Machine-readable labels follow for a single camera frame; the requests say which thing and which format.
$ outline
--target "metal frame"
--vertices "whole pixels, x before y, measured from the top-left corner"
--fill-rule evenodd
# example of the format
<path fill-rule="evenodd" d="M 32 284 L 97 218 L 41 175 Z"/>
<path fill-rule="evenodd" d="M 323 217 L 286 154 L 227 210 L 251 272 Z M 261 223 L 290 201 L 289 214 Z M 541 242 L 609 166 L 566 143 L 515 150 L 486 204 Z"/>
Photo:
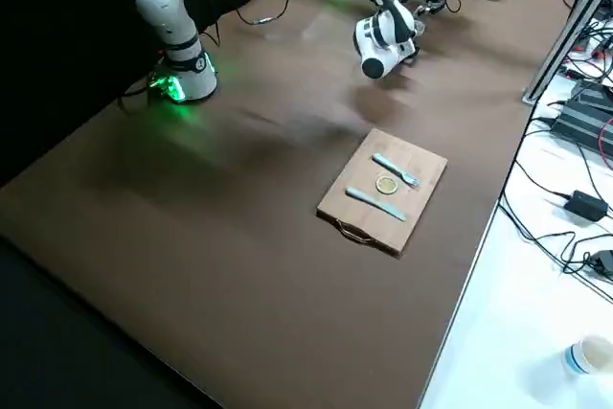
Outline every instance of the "metal frame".
<path fill-rule="evenodd" d="M 538 99 L 562 64 L 562 60 L 571 51 L 571 48 L 577 41 L 577 37 L 592 16 L 594 16 L 594 12 L 601 2 L 602 0 L 578 0 L 564 29 L 557 38 L 556 43 L 554 43 L 554 47 L 543 61 L 530 85 L 524 90 L 522 95 L 523 102 L 530 105 L 538 102 Z"/>

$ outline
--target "lemon slice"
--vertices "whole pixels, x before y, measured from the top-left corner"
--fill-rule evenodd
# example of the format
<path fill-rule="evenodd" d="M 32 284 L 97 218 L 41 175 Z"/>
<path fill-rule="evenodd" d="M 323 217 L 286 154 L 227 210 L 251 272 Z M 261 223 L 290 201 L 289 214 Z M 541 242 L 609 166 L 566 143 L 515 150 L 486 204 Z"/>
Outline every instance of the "lemon slice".
<path fill-rule="evenodd" d="M 398 182 L 390 176 L 381 176 L 376 180 L 376 189 L 385 195 L 391 195 L 398 190 Z"/>

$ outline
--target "cutting board handle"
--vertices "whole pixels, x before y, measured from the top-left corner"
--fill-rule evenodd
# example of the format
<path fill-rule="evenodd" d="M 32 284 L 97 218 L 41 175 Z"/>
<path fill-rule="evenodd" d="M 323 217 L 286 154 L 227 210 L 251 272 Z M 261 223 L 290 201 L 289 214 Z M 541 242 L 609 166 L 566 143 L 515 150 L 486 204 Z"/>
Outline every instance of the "cutting board handle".
<path fill-rule="evenodd" d="M 356 243 L 373 244 L 376 242 L 374 238 L 372 238 L 370 235 L 368 235 L 363 230 L 360 230 L 357 227 L 347 224 L 340 219 L 336 219 L 336 226 L 338 227 L 338 230 L 340 231 L 341 234 L 343 234 L 344 237 L 352 241 L 355 241 Z"/>

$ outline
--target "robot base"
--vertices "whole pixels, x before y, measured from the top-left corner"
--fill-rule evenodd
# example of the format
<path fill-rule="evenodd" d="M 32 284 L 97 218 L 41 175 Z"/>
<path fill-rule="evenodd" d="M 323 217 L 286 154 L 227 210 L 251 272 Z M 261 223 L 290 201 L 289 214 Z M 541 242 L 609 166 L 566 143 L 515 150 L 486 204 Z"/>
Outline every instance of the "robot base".
<path fill-rule="evenodd" d="M 158 87 L 175 103 L 202 102 L 217 89 L 216 70 L 208 54 L 194 70 L 174 69 L 163 60 L 155 71 L 151 87 Z"/>

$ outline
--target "power adapter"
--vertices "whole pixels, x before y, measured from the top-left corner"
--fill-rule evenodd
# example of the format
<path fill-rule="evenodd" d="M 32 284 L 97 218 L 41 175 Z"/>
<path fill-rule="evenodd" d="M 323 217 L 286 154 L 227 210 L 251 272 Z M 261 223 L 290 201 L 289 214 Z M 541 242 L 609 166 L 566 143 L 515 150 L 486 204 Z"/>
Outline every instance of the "power adapter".
<path fill-rule="evenodd" d="M 598 222 L 606 216 L 609 205 L 600 198 L 584 192 L 574 191 L 568 198 L 568 202 L 564 205 L 564 209 L 592 222 Z"/>
<path fill-rule="evenodd" d="M 591 255 L 587 263 L 604 277 L 613 277 L 613 250 L 605 249 Z"/>

